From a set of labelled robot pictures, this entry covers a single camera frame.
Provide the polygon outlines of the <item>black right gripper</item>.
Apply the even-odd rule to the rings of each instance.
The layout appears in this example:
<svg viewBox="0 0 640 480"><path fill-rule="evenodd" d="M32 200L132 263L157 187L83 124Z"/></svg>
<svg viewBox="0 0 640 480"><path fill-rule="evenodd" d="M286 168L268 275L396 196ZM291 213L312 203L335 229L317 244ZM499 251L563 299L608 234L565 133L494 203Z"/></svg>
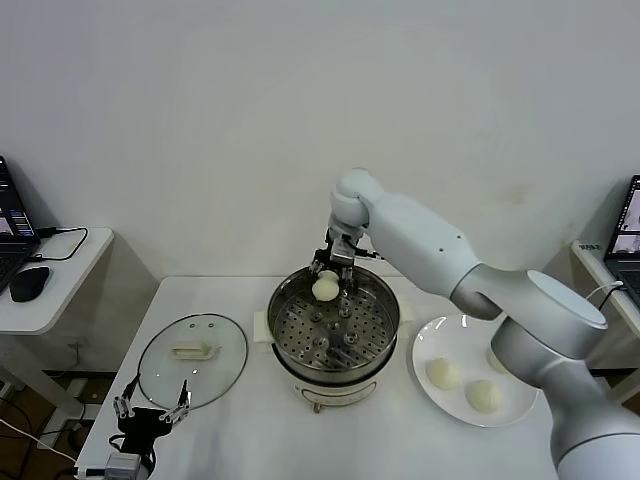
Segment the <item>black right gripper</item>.
<svg viewBox="0 0 640 480"><path fill-rule="evenodd" d="M324 270L331 270L341 276L341 298L349 300L356 291L353 278L356 249L363 236L362 229L328 228L325 235L326 247L314 253L314 260L309 265L313 281L319 278Z"/></svg>

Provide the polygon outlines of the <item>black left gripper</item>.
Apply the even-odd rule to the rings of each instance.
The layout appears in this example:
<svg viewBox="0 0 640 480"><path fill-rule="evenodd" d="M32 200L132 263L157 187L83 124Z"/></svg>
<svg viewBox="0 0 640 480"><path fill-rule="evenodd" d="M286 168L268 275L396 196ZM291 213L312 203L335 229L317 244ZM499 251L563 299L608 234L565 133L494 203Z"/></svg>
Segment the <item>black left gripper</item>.
<svg viewBox="0 0 640 480"><path fill-rule="evenodd" d="M124 435L120 451L128 454L150 455L155 441L168 434L168 423L180 423L189 413L191 390L188 380L183 381L177 404L164 413L160 409L132 407L131 398L138 385L137 374L124 388L121 395L113 399L118 417L117 426Z"/></svg>

